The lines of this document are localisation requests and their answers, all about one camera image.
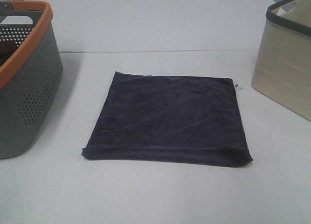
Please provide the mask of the dark grey towel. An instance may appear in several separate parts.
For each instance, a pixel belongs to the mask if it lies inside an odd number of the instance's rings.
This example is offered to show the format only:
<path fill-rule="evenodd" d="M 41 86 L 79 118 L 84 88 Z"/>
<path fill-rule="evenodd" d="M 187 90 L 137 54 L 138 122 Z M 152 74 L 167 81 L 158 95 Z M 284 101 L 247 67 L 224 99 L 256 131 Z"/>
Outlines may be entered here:
<path fill-rule="evenodd" d="M 82 156 L 221 167 L 253 160 L 232 79 L 120 72 Z"/>

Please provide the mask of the brown towel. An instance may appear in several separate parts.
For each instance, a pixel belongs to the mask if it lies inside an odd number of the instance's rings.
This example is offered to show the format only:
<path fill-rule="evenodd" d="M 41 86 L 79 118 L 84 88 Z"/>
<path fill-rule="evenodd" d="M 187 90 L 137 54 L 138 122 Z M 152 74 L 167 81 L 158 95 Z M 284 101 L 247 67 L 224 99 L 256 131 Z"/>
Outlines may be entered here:
<path fill-rule="evenodd" d="M 12 41 L 0 42 L 0 65 L 2 66 L 10 56 L 16 51 L 17 44 Z"/>

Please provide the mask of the grey perforated basket orange rim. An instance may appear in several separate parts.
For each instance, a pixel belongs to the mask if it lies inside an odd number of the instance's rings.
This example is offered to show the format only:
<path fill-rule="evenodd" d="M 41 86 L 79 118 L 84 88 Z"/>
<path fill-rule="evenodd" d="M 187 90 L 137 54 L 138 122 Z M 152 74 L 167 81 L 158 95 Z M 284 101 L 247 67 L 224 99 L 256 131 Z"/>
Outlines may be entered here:
<path fill-rule="evenodd" d="M 0 66 L 0 156 L 5 159 L 32 147 L 55 98 L 63 65 L 49 3 L 3 1 L 0 14 L 31 19 L 29 24 L 0 27 L 0 41 L 17 44 L 16 51 Z"/>

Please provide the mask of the beige fabric bin grey rim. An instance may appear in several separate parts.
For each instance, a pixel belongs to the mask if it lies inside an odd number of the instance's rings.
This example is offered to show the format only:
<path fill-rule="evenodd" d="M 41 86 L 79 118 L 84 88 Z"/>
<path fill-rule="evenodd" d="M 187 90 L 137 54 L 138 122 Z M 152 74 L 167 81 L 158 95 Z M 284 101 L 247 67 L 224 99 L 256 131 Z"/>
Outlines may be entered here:
<path fill-rule="evenodd" d="M 311 0 L 268 7 L 252 87 L 311 119 Z"/>

